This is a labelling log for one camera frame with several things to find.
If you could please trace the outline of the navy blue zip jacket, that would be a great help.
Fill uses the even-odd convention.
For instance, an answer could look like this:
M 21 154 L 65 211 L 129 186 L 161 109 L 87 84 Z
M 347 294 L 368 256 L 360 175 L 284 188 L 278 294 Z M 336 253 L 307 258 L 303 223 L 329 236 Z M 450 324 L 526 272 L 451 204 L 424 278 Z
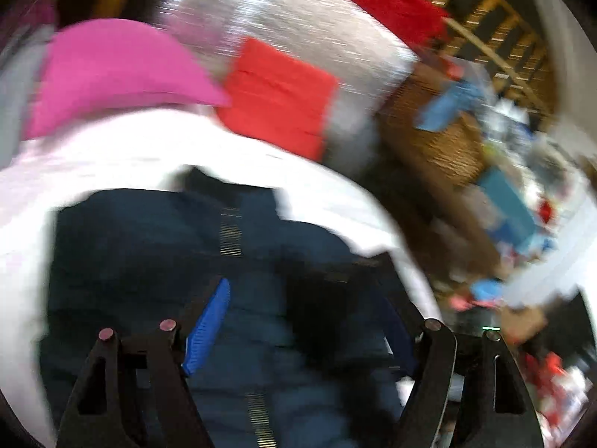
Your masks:
M 272 190 L 193 168 L 175 192 L 108 189 L 60 209 L 40 375 L 60 421 L 97 333 L 141 334 L 210 280 L 231 298 L 188 386 L 219 447 L 387 447 L 403 405 L 374 300 L 403 293 L 388 255 L 284 220 Z

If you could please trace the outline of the teal box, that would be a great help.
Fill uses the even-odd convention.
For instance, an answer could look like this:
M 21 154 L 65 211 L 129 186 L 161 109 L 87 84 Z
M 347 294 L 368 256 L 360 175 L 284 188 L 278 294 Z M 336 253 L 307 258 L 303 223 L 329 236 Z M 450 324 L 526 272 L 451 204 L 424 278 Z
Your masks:
M 499 168 L 489 168 L 476 184 L 498 214 L 497 224 L 486 227 L 489 236 L 495 243 L 508 244 L 517 253 L 525 253 L 537 232 L 535 215 Z

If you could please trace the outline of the white bed sheet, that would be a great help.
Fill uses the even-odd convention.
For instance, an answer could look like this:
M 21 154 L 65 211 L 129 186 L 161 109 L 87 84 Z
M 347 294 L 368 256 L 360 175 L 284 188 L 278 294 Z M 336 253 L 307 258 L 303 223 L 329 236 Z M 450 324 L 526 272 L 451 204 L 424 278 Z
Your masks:
M 95 190 L 170 190 L 185 166 L 272 189 L 281 217 L 328 228 L 357 254 L 390 252 L 421 314 L 439 315 L 398 226 L 368 192 L 317 163 L 231 133 L 206 111 L 132 111 L 26 141 L 1 173 L 1 389 L 21 424 L 46 447 L 54 445 L 54 426 L 37 342 L 46 328 L 51 216 Z

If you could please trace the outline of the wicker basket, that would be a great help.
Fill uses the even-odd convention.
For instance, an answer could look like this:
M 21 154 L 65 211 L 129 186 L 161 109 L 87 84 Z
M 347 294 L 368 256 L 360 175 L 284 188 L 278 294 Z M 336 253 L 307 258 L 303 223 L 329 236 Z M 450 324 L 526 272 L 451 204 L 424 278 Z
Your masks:
M 416 118 L 445 90 L 434 73 L 413 72 L 378 112 L 381 138 L 406 163 L 429 166 L 455 187 L 476 181 L 487 168 L 481 130 L 471 114 L 459 111 L 442 131 L 423 131 Z

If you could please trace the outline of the light blue cloth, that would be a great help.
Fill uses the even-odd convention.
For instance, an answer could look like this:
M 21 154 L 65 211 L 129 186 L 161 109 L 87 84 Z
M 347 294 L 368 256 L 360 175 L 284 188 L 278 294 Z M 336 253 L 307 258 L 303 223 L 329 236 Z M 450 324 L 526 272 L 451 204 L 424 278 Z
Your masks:
M 484 93 L 469 80 L 453 81 L 445 91 L 433 97 L 419 111 L 414 127 L 419 131 L 440 133 L 461 112 L 474 110 L 482 102 Z

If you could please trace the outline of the red cushion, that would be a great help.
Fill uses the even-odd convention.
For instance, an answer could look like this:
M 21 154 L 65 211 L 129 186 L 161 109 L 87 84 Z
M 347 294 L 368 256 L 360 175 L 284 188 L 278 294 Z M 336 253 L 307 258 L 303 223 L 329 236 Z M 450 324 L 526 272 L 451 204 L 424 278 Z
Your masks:
M 332 74 L 248 37 L 216 114 L 230 131 L 319 162 L 327 112 L 338 88 Z

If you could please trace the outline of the pink pillow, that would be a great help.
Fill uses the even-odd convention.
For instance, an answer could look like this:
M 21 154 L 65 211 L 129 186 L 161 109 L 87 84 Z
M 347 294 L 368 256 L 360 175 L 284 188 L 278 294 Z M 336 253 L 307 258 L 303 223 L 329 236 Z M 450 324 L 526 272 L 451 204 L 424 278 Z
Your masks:
M 104 110 L 229 102 L 192 52 L 165 31 L 135 20 L 86 20 L 57 32 L 47 46 L 24 138 L 49 136 Z

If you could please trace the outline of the grey garment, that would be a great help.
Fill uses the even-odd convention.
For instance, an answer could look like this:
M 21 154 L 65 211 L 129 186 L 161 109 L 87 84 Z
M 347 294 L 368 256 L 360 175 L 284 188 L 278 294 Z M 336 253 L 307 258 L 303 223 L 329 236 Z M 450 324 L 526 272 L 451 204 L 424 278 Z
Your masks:
M 28 107 L 40 69 L 56 28 L 52 24 L 20 27 L 1 52 L 1 168 L 8 167 L 19 149 Z

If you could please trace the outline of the silver foil headboard panel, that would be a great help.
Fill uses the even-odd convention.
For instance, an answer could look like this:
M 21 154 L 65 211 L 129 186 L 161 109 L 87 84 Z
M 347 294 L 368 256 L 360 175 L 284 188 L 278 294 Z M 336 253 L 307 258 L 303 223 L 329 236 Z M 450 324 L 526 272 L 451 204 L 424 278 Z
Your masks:
M 349 0 L 158 0 L 152 22 L 216 77 L 245 37 L 270 44 L 340 82 L 324 127 L 324 163 L 356 177 L 374 160 L 374 114 L 413 71 L 415 54 Z

